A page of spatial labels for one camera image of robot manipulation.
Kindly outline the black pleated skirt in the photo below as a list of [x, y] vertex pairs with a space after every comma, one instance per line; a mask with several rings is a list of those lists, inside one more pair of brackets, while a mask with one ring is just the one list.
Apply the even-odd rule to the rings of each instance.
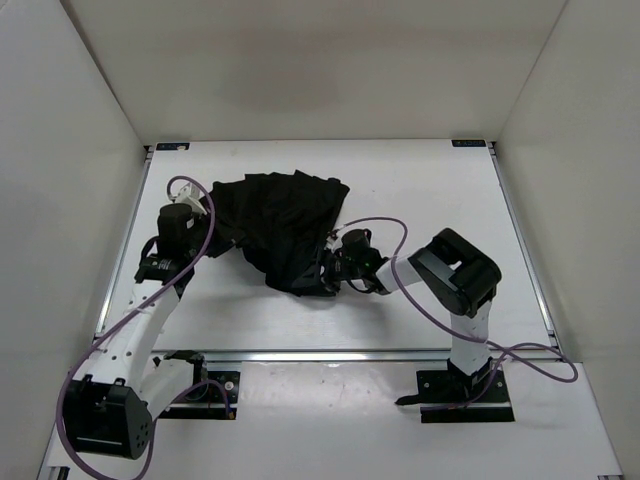
[[247, 174], [215, 182], [210, 196], [215, 228], [206, 255], [235, 247], [265, 275], [265, 284], [296, 296], [332, 297], [321, 280], [329, 233], [350, 188], [336, 178], [299, 170], [292, 174]]

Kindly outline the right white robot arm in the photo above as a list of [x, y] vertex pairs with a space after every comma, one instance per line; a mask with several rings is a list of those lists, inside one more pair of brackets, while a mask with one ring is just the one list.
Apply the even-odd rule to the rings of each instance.
[[447, 360], [448, 387], [460, 400], [471, 400], [488, 383], [489, 312], [502, 274], [497, 264], [450, 228], [407, 256], [385, 257], [371, 245], [371, 232], [354, 229], [326, 254], [324, 284], [337, 290], [357, 281], [364, 294], [389, 295], [423, 284], [449, 312], [452, 337]]

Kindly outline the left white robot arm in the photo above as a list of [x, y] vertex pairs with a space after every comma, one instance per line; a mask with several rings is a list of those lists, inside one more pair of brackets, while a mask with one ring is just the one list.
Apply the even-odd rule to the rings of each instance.
[[76, 452], [135, 460], [150, 443], [154, 422], [180, 391], [197, 398], [209, 373], [186, 360], [149, 368], [153, 347], [194, 275], [210, 212], [198, 201], [163, 206], [158, 233], [143, 247], [126, 315], [130, 321], [85, 362], [62, 404], [67, 440]]

